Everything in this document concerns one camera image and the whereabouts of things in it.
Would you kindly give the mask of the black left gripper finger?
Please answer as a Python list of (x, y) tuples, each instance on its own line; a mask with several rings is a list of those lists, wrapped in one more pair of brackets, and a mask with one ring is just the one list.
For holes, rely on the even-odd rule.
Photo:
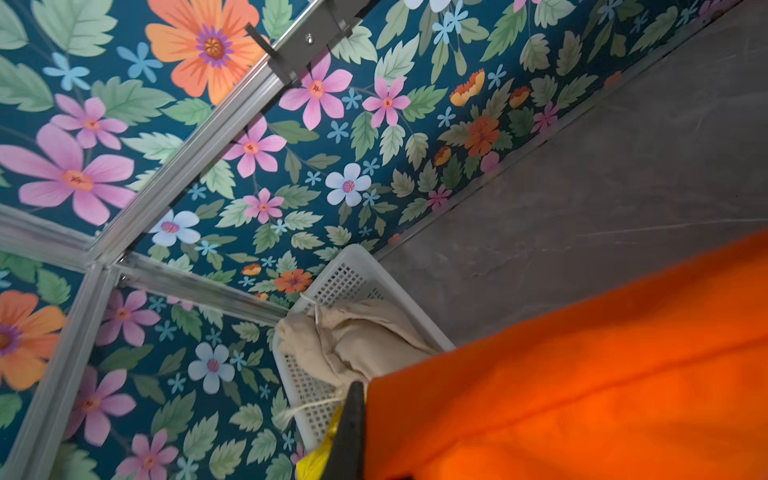
[(333, 445), (321, 480), (362, 480), (366, 442), (365, 389), (350, 385)]

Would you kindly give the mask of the orange shorts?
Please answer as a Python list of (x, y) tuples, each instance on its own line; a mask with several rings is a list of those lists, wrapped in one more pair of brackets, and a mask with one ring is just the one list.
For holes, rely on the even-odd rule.
[(368, 479), (763, 479), (759, 233), (374, 380)]

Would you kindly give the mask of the yellow shorts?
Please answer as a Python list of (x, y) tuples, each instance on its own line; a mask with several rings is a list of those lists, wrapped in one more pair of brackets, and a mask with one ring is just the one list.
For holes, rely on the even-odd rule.
[(310, 452), (296, 464), (297, 480), (320, 480), (327, 466), (331, 450), (338, 432), (343, 407), (334, 412), (326, 436), (320, 446)]

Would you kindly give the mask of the beige shorts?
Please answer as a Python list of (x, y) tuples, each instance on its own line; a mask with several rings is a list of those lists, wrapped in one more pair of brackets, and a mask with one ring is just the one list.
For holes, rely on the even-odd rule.
[(314, 305), (276, 327), (279, 350), (316, 380), (346, 390), (413, 366), (438, 354), (406, 314), (378, 299)]

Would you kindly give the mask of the white plastic laundry basket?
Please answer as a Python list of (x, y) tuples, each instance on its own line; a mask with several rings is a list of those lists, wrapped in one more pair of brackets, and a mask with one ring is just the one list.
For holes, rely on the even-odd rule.
[(293, 420), (307, 450), (322, 443), (350, 386), (454, 349), (454, 343), (377, 262), (352, 245), (277, 325), (272, 342)]

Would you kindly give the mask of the aluminium frame post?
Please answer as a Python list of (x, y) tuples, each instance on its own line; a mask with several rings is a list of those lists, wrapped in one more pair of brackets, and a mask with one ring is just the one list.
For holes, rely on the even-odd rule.
[(87, 259), (107, 264), (117, 261), (173, 206), (188, 185), (219, 159), (238, 131), (296, 79), (276, 60), (260, 61), (109, 222), (87, 250)]

